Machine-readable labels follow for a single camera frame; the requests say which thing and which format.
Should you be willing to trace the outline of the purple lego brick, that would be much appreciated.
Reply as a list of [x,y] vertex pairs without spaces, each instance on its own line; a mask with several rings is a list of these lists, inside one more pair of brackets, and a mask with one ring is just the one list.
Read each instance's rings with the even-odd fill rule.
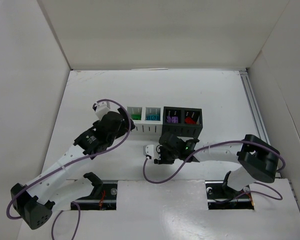
[[178,116],[172,116],[171,117],[171,123],[178,124],[179,123],[179,117]]

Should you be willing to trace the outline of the lilac arched lego brick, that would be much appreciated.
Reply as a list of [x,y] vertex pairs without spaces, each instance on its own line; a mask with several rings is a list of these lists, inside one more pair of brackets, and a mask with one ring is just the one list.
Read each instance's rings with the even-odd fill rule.
[[167,122],[167,123],[172,123],[172,118],[171,118],[170,116],[167,116],[167,117],[166,117],[166,122]]

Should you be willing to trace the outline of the red transparent lego brick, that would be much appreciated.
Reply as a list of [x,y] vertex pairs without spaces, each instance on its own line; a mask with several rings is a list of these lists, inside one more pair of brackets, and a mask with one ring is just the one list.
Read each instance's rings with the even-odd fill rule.
[[191,117],[186,117],[185,120],[184,120],[184,122],[186,124],[191,124],[191,125],[196,125],[197,124],[197,122],[194,121]]

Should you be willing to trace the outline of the teal printed oval lego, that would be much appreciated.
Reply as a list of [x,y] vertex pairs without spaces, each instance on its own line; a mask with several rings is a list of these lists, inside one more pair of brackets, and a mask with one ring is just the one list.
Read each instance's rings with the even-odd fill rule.
[[149,114],[146,116],[147,121],[160,121],[160,115],[159,114]]

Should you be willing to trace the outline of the green lego brick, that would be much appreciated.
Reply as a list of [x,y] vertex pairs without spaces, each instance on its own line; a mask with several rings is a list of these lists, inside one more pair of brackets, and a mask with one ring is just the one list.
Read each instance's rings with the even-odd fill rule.
[[142,120],[142,115],[141,114],[132,114],[131,118],[134,121],[141,121]]

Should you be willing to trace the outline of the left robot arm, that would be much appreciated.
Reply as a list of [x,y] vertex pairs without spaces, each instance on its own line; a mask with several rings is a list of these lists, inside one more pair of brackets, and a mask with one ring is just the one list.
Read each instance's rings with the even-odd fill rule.
[[118,148],[114,141],[126,140],[135,125],[123,107],[111,111],[108,105],[98,105],[94,111],[99,119],[74,140],[59,160],[28,183],[16,183],[11,188],[11,201],[6,210],[9,219],[14,218],[10,214],[13,208],[19,219],[31,230],[37,230],[60,205],[100,192],[103,181],[93,172],[85,173],[69,185],[63,186],[63,183],[95,157]]

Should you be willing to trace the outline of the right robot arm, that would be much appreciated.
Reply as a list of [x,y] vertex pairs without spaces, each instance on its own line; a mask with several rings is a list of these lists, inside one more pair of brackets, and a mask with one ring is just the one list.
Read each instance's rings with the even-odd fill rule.
[[234,194],[252,183],[272,184],[282,161],[280,152],[253,134],[242,140],[208,143],[196,148],[199,139],[183,140],[166,132],[158,141],[158,146],[148,145],[145,155],[157,165],[172,165],[175,160],[185,163],[216,161],[233,163],[238,169],[226,173],[222,189]]

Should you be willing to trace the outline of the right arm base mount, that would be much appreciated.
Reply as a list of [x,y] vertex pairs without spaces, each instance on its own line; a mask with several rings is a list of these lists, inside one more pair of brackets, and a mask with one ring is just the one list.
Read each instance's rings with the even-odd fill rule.
[[209,210],[254,210],[248,186],[236,191],[224,186],[222,181],[206,181],[206,197]]

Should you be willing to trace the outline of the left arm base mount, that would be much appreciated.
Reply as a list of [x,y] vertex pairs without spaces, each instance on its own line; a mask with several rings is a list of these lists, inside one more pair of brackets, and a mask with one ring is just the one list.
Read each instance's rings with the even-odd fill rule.
[[93,211],[115,211],[117,209],[118,181],[101,180],[93,172],[83,175],[93,187],[89,194],[83,195],[76,202],[81,210]]

